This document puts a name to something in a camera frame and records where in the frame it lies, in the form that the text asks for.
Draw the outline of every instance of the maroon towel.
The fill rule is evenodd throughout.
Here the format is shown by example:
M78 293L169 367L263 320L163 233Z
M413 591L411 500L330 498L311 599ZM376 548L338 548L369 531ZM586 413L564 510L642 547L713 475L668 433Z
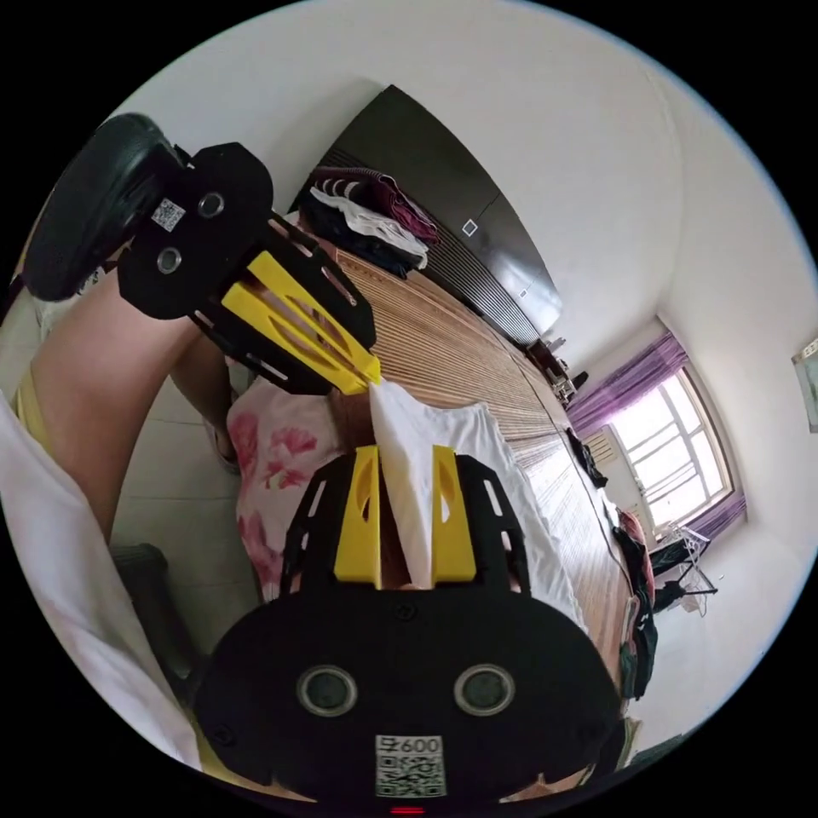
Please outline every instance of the maroon towel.
M428 245L440 241L437 226L398 187L391 176L368 168L318 167L309 181L328 196L343 196L362 207L383 213Z

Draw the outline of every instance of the white shirt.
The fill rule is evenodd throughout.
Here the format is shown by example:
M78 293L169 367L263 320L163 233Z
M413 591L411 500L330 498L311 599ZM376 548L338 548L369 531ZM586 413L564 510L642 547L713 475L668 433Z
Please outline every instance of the white shirt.
M193 727L148 646L88 501L1 395L0 501L32 594L74 664L144 739L201 769Z

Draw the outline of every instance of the bolt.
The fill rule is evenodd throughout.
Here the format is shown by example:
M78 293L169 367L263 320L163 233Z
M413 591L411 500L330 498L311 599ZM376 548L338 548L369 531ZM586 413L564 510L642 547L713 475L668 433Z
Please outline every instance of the bolt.
M199 215L203 219L212 219L224 210L224 197L213 191L206 193L199 201Z
M165 247L159 252L156 266L163 275L170 275L179 269L181 253L175 247Z
M411 602L400 602L395 605L395 618L401 622L408 622L410 619L414 619L417 612L418 609L415 608Z
M236 737L226 724L220 724L213 731L213 741L222 745L222 747L232 747L236 743Z

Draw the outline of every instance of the qr code sticker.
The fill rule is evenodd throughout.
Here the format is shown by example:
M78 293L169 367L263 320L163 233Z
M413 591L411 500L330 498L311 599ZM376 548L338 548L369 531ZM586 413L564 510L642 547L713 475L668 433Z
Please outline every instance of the qr code sticker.
M439 735L375 737L375 793L383 798L446 795L443 739Z
M173 204L170 199L162 199L159 207L153 212L151 218L161 227L170 233L185 215L185 209L178 204Z

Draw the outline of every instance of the yellow clothing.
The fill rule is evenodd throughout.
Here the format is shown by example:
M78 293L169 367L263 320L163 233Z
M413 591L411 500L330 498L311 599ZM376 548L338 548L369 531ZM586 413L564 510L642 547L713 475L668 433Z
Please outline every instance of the yellow clothing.
M37 403L37 393L34 389L34 379L32 377L31 368L26 370L26 374L23 376L22 381L20 381L20 386L17 388L11 400L11 409L17 416L23 429L50 455L49 437L45 429L45 424L43 423L43 415ZM185 715L190 719L193 732L196 734L196 746L199 749L199 761L202 765L202 772L207 775L212 775L220 781L226 781L228 784L235 786L243 786L255 792L263 792L267 795L279 796L280 798L297 798L303 801L312 800L311 798L298 796L294 792L290 792L277 784L261 786L253 781L248 781L246 778L242 778L240 775L231 773L213 752L207 739L202 734L199 725L196 723L193 714L185 710Z

